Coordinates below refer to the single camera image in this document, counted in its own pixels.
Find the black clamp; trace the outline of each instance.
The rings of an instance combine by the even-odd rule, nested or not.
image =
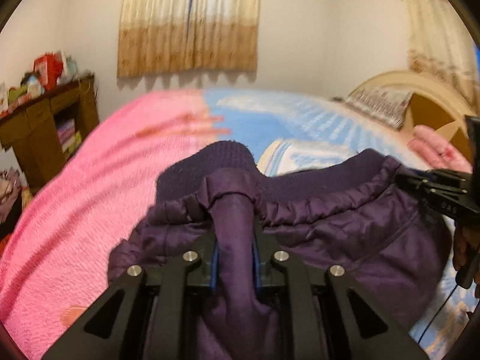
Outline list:
[[[448,216],[461,226],[478,229],[480,225],[480,159],[477,154],[480,143],[480,118],[466,116],[469,137],[474,150],[473,174],[448,169],[398,174],[395,183],[402,190],[418,198],[425,206]],[[455,281],[468,290],[480,271],[479,249],[467,250],[467,263],[459,270]]]
[[[280,305],[285,360],[427,360],[407,332],[342,266],[306,266],[254,224],[257,297]],[[162,267],[129,267],[43,360],[178,360],[191,352],[196,316],[215,293],[213,231]]]

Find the black wire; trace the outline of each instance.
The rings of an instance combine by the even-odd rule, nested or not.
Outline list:
[[[420,342],[422,341],[424,335],[427,333],[428,329],[430,328],[431,324],[434,323],[435,321],[435,318],[438,317],[438,314],[440,314],[440,311],[443,310],[443,308],[445,307],[445,305],[447,304],[447,302],[450,300],[450,298],[452,297],[453,293],[455,292],[455,290],[458,288],[458,284],[454,287],[454,289],[452,290],[452,292],[450,292],[450,295],[448,295],[447,299],[445,300],[445,302],[443,302],[443,304],[441,305],[440,309],[438,309],[438,311],[436,312],[436,314],[433,316],[433,318],[431,319],[430,323],[427,325],[427,327],[425,328],[425,330],[423,331],[423,333],[421,334],[420,336],[420,339],[418,340],[418,344],[420,345]]]

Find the pink pillow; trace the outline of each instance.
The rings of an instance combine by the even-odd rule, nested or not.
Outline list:
[[[455,147],[433,128],[416,126],[413,135],[428,143],[447,164],[448,169],[458,172],[472,173],[472,165]]]
[[[417,153],[435,169],[448,169],[447,163],[443,158],[431,147],[427,142],[419,138],[413,138],[407,147],[413,152]]]

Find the curtain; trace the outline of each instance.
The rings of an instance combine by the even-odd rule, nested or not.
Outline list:
[[[412,27],[409,68],[452,85],[480,111],[476,46],[448,0],[406,0]]]
[[[259,0],[193,0],[194,67],[255,71]]]
[[[191,68],[186,55],[190,0],[123,0],[119,77]]]
[[[254,71],[259,0],[123,0],[118,77]]]

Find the wooden headboard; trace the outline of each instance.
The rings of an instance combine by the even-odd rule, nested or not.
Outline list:
[[[367,80],[351,95],[359,90],[374,87],[413,91],[414,95],[401,130],[411,132],[414,126],[420,124],[429,126],[472,162],[465,115],[476,114],[466,99],[453,87],[428,73],[398,70],[382,73]]]

